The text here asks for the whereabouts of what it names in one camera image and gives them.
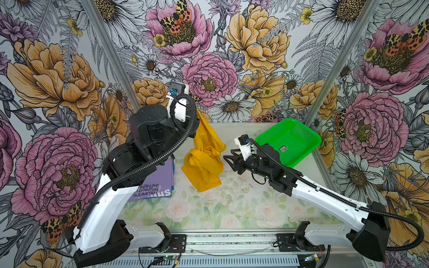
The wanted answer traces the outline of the yellow t-shirt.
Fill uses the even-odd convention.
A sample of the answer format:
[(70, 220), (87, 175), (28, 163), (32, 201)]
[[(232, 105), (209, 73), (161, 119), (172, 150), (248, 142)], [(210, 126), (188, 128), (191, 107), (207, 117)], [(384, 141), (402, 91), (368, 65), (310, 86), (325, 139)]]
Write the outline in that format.
[(193, 139), (194, 148), (185, 156), (182, 171), (199, 192), (205, 192), (221, 185), (220, 175), (224, 171), (221, 153), (226, 145), (200, 111), (197, 115), (200, 125)]

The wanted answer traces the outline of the green plastic basket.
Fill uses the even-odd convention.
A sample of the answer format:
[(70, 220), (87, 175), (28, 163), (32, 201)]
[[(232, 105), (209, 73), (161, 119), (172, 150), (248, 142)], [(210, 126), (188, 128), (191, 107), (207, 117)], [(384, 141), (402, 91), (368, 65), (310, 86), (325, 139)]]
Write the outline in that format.
[(256, 138), (270, 145), (280, 155), (283, 165), (293, 168), (322, 143), (321, 136), (293, 118), (286, 118)]

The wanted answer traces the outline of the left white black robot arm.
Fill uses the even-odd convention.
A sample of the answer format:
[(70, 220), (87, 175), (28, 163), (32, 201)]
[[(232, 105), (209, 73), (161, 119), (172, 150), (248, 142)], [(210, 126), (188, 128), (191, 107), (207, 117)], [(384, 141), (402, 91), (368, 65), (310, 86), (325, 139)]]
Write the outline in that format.
[(130, 141), (109, 153), (95, 196), (78, 225), (66, 230), (68, 243), (77, 248), (73, 260), (79, 268), (110, 262), (130, 249), (164, 252), (173, 243), (165, 224), (132, 226), (119, 214), (145, 179), (195, 136), (200, 122), (196, 104), (190, 95), (179, 94), (167, 107), (141, 107), (129, 122)]

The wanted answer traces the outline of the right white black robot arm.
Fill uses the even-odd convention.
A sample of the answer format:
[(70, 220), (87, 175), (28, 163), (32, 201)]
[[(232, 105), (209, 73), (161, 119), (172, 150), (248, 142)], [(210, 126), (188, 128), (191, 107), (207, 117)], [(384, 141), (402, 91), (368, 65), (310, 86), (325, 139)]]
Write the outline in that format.
[(350, 247), (370, 260), (384, 261), (391, 229), (379, 203), (368, 205), (337, 195), (280, 164), (279, 153), (269, 145), (255, 150), (251, 145), (241, 146), (223, 158), (238, 174), (250, 171), (262, 176), (277, 192), (308, 202), (342, 222), (336, 226), (302, 221), (292, 238), (292, 244), (299, 249), (321, 245)]

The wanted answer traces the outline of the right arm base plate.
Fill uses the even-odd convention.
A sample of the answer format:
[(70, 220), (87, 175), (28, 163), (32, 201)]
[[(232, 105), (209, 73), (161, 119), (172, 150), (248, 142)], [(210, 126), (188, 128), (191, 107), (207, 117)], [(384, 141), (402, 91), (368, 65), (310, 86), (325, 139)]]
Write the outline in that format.
[(304, 236), (296, 236), (294, 233), (278, 233), (276, 241), (273, 243), (274, 248), (280, 252), (323, 252), (324, 245), (313, 245)]

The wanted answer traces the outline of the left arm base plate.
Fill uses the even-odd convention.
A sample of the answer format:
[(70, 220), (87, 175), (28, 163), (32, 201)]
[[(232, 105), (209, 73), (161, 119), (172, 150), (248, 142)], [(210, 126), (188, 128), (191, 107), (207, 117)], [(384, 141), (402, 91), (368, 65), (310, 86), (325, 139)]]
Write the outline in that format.
[(185, 253), (186, 244), (186, 234), (173, 234), (170, 238), (165, 238), (160, 245), (155, 248), (139, 248), (139, 253)]

